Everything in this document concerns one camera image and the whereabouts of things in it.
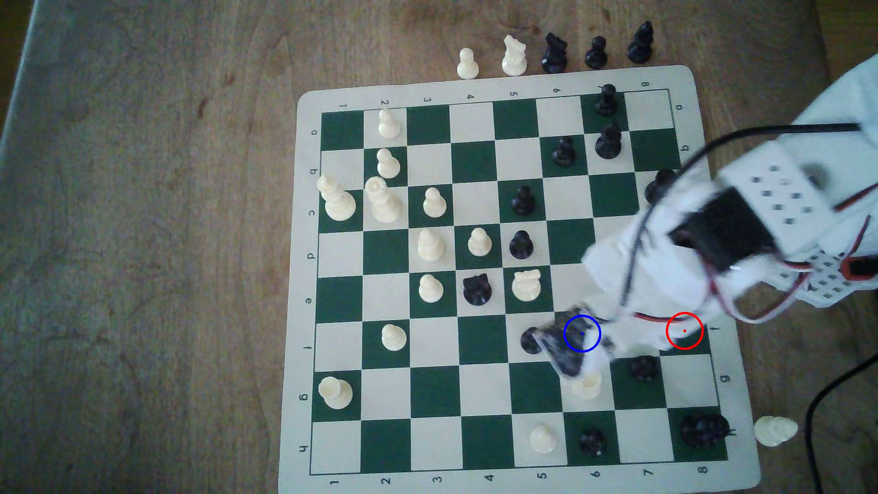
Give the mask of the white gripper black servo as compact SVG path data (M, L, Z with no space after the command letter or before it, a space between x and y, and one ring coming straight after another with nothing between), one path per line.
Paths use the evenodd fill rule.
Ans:
M618 359L693 346L703 329L694 319L681 322L686 311L707 319L724 312L743 322L780 313L779 299L749 315L737 306L780 262L764 223L777 182L655 181L647 190L648 208L582 259L594 285L585 304L595 318L618 321L602 324L602 338L582 309L541 326L541 348L563 378L600 371L606 351ZM664 322L673 318L678 322Z

